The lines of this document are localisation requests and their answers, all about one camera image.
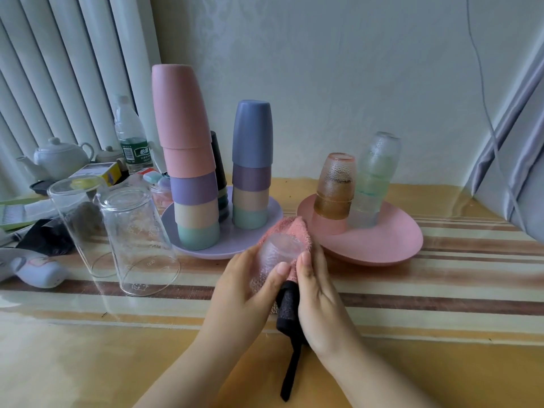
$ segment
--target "fingernail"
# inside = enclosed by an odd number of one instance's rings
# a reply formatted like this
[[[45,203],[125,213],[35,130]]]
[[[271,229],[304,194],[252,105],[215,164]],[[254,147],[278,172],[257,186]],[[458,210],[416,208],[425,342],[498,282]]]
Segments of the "fingernail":
[[[312,256],[308,251],[303,252],[303,265],[311,266],[312,265]]]
[[[289,270],[291,270],[291,267],[287,262],[280,262],[276,268],[276,272],[279,273],[282,276],[285,276],[289,273]]]

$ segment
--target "bottle label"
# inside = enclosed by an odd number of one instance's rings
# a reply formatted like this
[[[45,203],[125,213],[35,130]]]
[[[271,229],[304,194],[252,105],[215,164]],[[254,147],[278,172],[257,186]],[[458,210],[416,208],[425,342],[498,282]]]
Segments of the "bottle label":
[[[138,143],[121,143],[127,164],[141,165],[151,161],[147,140]]]

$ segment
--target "hand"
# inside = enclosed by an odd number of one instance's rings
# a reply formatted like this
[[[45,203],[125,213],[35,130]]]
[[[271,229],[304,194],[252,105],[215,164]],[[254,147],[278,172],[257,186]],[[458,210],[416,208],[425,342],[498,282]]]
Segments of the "hand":
[[[264,328],[276,295],[289,275],[290,266],[279,263],[255,295],[250,289],[251,269],[259,247],[239,253],[228,262],[215,286],[206,319],[197,340],[235,353],[236,358],[249,348]]]
[[[323,364],[347,345],[360,343],[336,288],[332,284],[323,249],[316,243],[296,261],[300,289],[299,320],[309,346]]]

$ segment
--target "amber glass cup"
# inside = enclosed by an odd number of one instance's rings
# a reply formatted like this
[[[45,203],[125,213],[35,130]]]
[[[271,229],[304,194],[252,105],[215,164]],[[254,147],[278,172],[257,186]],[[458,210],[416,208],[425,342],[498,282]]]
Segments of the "amber glass cup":
[[[355,193],[356,175],[355,157],[347,153],[328,155],[317,186],[313,206],[316,213],[326,219],[346,219]]]

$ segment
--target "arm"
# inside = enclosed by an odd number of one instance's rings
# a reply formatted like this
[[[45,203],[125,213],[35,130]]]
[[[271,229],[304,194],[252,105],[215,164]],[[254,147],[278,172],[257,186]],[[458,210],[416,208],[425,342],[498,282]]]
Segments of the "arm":
[[[364,347],[330,280],[319,245],[313,258],[309,252],[300,255],[296,274],[300,288],[299,319],[304,335],[354,408],[436,406]]]
[[[242,354],[261,333],[290,266],[282,262],[251,295],[250,269],[258,247],[236,255],[217,282],[196,339],[134,408],[208,406]]]

